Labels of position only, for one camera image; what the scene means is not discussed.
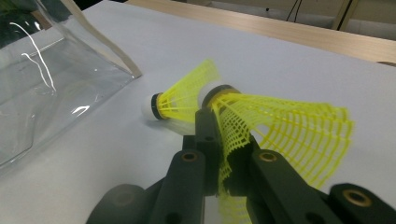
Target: white shuttlecock tip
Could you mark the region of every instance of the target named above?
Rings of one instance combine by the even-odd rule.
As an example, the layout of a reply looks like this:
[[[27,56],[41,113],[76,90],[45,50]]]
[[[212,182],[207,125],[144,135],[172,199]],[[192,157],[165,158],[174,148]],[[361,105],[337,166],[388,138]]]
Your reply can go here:
[[[203,86],[198,94],[198,105],[206,107],[210,105],[210,102],[217,96],[226,92],[239,92],[236,88],[226,84],[222,80],[209,82]]]
[[[161,93],[154,94],[152,96],[146,97],[142,104],[142,114],[145,119],[148,120],[160,120],[164,119],[161,116],[160,111],[157,107],[158,98],[160,97]]]

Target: black object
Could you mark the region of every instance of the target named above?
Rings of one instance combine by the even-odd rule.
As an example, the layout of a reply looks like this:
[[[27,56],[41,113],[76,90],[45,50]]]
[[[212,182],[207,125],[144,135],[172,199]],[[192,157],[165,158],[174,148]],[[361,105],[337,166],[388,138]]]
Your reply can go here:
[[[120,185],[93,209],[87,224],[200,224],[204,199],[217,193],[221,140],[209,108],[196,114],[196,135],[184,136],[166,177],[150,188]],[[341,184],[329,195],[308,186],[277,152],[250,144],[227,158],[224,187],[247,197],[253,224],[389,224],[396,211],[371,191]]]

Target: table surface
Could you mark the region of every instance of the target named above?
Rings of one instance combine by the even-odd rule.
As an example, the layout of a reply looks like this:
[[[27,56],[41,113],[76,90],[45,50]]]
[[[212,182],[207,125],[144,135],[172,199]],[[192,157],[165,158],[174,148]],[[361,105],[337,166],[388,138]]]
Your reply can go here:
[[[270,36],[317,49],[345,54],[367,61],[396,63],[396,41],[392,40],[353,35],[168,0],[129,0],[126,3],[184,18],[207,21],[253,34]]]
[[[147,188],[163,178],[181,150],[183,127],[144,120],[142,99],[167,90],[205,58],[241,92],[346,106],[356,122],[353,145],[323,190],[350,182],[396,207],[396,68],[110,1],[84,14],[144,75],[2,170],[1,223],[85,223],[110,188]],[[217,211],[216,199],[207,199],[206,223],[219,223]]]

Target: yellow plastic netting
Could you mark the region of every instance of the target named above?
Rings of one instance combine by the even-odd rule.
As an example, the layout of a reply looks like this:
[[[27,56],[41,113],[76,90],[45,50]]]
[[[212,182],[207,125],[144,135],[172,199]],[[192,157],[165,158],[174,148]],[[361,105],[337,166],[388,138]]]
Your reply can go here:
[[[218,79],[220,76],[214,63],[210,60],[203,61],[160,95],[157,101],[159,112],[165,118],[195,122],[195,112],[199,109],[199,91],[207,83]]]
[[[350,144],[353,122],[345,108],[228,93],[211,105],[224,146],[219,172],[219,205],[223,223],[250,223],[246,198],[227,194],[222,183],[230,175],[227,157],[249,142],[280,152],[312,187],[320,188],[335,171]]]

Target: yellow shuttlecock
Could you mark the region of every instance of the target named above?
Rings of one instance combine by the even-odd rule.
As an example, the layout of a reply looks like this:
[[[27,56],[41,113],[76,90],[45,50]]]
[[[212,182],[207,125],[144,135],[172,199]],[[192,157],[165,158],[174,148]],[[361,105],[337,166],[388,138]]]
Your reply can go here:
[[[223,223],[250,223],[246,199],[230,197],[222,183],[233,171],[227,158],[247,145],[251,134],[261,148],[280,152],[314,188],[331,176],[350,143],[353,122],[345,108],[242,94],[220,82],[203,87],[199,105],[214,110],[222,138],[219,204]]]
[[[149,120],[195,122],[199,91],[207,83],[218,79],[220,76],[214,63],[205,60],[169,90],[148,97],[142,105],[142,113]]]

